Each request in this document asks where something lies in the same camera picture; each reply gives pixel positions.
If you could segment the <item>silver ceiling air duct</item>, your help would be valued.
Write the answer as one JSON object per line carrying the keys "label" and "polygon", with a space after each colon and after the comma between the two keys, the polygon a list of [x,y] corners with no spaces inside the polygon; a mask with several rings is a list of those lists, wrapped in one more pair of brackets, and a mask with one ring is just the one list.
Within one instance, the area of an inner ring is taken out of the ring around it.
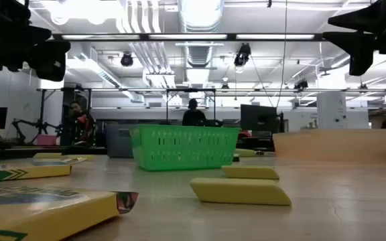
{"label": "silver ceiling air duct", "polygon": [[[178,0],[178,16],[183,33],[216,33],[224,0]],[[187,63],[193,68],[205,68],[211,63],[212,46],[185,47]]]}

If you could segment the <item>yellow crayon box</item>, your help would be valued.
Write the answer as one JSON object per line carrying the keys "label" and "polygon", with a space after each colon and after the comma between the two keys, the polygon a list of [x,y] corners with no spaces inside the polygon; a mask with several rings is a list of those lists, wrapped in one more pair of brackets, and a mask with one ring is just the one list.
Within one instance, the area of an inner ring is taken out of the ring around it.
{"label": "yellow crayon box", "polygon": [[0,186],[0,241],[60,241],[130,212],[137,192]]}
{"label": "yellow crayon box", "polygon": [[0,163],[0,181],[37,179],[70,175],[72,166],[88,160],[84,157],[65,159],[32,159],[28,162]]}

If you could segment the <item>orange plastic bin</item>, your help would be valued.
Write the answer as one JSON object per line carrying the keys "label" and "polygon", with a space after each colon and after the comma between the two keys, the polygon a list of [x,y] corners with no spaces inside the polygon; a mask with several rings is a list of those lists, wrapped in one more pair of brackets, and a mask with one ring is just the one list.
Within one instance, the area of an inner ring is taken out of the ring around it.
{"label": "orange plastic bin", "polygon": [[385,162],[386,129],[310,129],[273,135],[278,159]]}

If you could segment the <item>white pillar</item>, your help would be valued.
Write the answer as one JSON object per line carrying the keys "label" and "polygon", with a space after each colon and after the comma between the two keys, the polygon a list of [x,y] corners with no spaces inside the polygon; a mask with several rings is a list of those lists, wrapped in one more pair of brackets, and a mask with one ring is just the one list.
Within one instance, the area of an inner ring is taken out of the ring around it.
{"label": "white pillar", "polygon": [[317,95],[319,129],[344,129],[346,127],[346,94],[321,92]]}

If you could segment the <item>pink bin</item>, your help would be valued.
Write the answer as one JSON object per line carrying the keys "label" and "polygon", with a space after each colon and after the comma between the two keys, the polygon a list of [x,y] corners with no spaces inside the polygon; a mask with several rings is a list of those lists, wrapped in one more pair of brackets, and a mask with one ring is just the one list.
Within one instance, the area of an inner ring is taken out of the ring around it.
{"label": "pink bin", "polygon": [[58,137],[56,135],[38,135],[36,144],[39,146],[56,146]]}

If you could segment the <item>dark grey plastic bin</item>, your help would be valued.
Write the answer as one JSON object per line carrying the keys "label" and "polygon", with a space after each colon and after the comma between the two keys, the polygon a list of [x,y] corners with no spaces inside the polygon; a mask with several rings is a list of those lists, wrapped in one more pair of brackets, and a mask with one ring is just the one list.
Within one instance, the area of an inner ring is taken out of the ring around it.
{"label": "dark grey plastic bin", "polygon": [[108,124],[106,126],[107,155],[110,158],[133,158],[130,130],[133,125]]}

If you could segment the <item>green plastic basket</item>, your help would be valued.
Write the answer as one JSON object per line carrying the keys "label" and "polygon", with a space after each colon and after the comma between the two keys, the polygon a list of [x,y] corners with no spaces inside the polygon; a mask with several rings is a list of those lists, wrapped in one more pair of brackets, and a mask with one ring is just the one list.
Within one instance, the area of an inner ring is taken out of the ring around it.
{"label": "green plastic basket", "polygon": [[219,169],[233,162],[238,128],[137,125],[130,129],[135,164],[146,171]]}

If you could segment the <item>black crossbar with light strips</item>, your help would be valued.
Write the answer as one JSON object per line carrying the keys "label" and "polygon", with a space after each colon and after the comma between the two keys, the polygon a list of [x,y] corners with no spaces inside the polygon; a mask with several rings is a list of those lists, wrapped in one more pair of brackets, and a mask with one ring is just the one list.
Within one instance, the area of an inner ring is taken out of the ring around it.
{"label": "black crossbar with light strips", "polygon": [[325,42],[321,33],[53,33],[52,42]]}

